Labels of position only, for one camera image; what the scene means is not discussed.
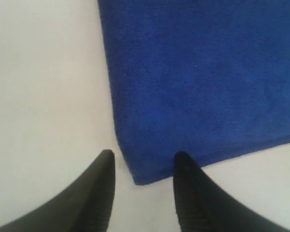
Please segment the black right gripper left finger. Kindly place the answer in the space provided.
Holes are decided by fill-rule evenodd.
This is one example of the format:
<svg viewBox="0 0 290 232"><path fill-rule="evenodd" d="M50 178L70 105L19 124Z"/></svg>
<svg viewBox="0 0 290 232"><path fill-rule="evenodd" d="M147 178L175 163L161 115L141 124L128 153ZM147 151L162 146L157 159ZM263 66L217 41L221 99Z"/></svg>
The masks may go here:
<svg viewBox="0 0 290 232"><path fill-rule="evenodd" d="M105 232L115 196L115 156L103 150L60 194L0 232Z"/></svg>

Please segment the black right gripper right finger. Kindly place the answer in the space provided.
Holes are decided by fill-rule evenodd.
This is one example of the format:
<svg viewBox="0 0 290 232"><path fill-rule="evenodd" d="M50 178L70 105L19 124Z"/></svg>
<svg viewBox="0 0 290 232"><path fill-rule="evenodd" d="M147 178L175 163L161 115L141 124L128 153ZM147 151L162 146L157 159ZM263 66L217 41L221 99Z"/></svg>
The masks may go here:
<svg viewBox="0 0 290 232"><path fill-rule="evenodd" d="M214 183L186 152L174 157L174 200L183 232L278 232Z"/></svg>

